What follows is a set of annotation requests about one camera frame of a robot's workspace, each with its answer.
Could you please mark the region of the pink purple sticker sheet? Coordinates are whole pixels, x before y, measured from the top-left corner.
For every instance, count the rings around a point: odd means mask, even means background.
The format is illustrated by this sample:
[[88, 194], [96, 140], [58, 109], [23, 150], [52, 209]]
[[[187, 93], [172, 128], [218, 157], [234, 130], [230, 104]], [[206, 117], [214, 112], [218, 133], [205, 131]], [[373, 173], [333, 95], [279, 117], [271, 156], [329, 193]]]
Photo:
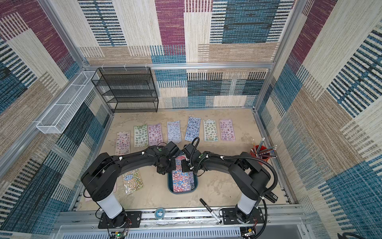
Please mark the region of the pink purple sticker sheet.
[[148, 125], [148, 138], [150, 146], [158, 145], [163, 142], [162, 126], [160, 123]]

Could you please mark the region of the light blue sticker sheet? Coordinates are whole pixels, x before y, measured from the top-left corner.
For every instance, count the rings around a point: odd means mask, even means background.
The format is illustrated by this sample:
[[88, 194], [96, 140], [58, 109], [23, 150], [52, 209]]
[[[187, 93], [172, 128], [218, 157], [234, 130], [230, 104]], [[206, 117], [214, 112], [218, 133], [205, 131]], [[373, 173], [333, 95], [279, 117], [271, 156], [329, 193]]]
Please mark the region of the light blue sticker sheet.
[[167, 122], [168, 141], [180, 143], [182, 141], [180, 121]]

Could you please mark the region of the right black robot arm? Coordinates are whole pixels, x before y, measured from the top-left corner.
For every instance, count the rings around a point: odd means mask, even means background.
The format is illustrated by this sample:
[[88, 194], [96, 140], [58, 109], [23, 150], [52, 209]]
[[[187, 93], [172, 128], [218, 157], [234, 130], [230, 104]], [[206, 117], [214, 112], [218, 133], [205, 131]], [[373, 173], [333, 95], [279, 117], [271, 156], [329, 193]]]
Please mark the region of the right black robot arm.
[[186, 145], [182, 152], [186, 156], [183, 171], [195, 174], [199, 170], [219, 171], [230, 174], [240, 189], [242, 196], [235, 206], [236, 218], [247, 223], [253, 217], [254, 209], [266, 198], [278, 183], [275, 169], [267, 162], [243, 152], [240, 155], [226, 156], [197, 150], [193, 144]]

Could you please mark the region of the white green frog sticker sheet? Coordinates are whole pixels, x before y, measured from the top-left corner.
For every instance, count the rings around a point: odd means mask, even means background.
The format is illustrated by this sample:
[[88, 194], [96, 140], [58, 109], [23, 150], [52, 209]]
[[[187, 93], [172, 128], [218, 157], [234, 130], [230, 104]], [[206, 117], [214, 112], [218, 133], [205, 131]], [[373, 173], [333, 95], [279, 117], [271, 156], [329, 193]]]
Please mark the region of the white green frog sticker sheet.
[[204, 119], [204, 140], [207, 142], [218, 141], [216, 121], [212, 119]]

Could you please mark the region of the teal plastic storage box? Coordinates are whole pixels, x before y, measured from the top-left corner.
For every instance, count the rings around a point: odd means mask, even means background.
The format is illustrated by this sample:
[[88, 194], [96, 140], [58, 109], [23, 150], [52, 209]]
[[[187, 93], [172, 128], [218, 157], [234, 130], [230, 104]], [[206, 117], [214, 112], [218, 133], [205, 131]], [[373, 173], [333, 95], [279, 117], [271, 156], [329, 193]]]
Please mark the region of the teal plastic storage box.
[[186, 194], [194, 192], [198, 187], [198, 178], [192, 172], [182, 171], [182, 160], [186, 156], [179, 155], [176, 158], [176, 169], [168, 174], [168, 189], [173, 194]]

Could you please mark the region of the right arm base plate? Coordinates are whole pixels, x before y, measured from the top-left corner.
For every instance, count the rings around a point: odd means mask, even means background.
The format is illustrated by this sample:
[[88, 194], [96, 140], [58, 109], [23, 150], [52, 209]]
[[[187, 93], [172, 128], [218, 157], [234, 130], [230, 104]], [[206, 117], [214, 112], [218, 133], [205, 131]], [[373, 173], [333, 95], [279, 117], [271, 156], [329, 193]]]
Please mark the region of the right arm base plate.
[[224, 225], [235, 224], [263, 224], [265, 221], [265, 214], [261, 208], [253, 208], [249, 216], [239, 216], [236, 208], [222, 208], [219, 210], [219, 215], [222, 217]]

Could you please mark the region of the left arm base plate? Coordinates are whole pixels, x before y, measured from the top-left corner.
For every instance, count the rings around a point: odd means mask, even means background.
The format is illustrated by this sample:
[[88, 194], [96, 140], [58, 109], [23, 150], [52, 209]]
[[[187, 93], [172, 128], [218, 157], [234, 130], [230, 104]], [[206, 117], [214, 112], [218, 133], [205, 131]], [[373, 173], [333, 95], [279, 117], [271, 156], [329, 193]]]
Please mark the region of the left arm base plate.
[[98, 229], [127, 229], [139, 228], [141, 222], [141, 211], [122, 211], [114, 219], [107, 216], [105, 212], [102, 213], [98, 223]]

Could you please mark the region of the pink pastel sticker sheet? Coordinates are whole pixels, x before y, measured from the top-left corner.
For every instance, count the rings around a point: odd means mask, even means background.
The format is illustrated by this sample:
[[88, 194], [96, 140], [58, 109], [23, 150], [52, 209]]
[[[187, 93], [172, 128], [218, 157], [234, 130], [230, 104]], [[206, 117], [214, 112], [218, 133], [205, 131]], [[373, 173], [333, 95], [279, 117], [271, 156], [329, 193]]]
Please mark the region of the pink pastel sticker sheet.
[[118, 132], [116, 137], [116, 155], [124, 155], [130, 153], [130, 131]]

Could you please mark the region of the lilac character sticker sheet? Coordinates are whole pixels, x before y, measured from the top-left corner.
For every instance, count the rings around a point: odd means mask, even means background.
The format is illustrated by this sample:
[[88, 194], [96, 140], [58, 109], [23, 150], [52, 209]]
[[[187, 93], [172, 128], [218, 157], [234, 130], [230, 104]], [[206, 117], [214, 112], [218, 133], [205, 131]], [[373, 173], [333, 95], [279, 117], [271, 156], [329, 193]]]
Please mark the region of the lilac character sticker sheet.
[[221, 119], [219, 121], [222, 141], [235, 141], [233, 122], [231, 119]]

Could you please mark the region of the red blue sticker sheet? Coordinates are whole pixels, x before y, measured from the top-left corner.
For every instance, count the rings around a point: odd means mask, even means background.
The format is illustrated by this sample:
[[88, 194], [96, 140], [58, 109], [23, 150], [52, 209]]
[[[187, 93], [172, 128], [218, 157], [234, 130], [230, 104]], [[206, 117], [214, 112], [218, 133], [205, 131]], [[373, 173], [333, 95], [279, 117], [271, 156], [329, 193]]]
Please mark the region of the red blue sticker sheet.
[[186, 159], [184, 155], [176, 158], [176, 170], [172, 172], [173, 192], [186, 193], [195, 190], [196, 184], [192, 172], [182, 172], [181, 161]]

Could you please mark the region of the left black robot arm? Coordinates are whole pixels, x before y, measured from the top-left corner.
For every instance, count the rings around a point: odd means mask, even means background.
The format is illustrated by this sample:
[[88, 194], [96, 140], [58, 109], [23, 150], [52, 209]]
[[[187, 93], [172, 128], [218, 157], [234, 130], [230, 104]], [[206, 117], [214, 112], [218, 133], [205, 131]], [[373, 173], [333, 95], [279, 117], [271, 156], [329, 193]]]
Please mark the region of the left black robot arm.
[[130, 154], [98, 155], [82, 175], [81, 182], [91, 199], [103, 210], [99, 228], [121, 228], [127, 225], [125, 209], [113, 193], [120, 175], [146, 166], [155, 166], [157, 173], [162, 175], [171, 173], [176, 169], [175, 159], [180, 153], [178, 146], [169, 142]]

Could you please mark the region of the penguin sticker sheet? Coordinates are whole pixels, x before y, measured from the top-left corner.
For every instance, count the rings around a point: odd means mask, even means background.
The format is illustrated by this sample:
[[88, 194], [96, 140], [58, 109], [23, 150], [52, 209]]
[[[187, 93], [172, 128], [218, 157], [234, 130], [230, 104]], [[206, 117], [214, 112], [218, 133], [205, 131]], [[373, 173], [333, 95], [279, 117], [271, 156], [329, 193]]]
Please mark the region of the penguin sticker sheet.
[[196, 137], [199, 137], [200, 126], [201, 126], [201, 118], [189, 117], [185, 140], [193, 141]]

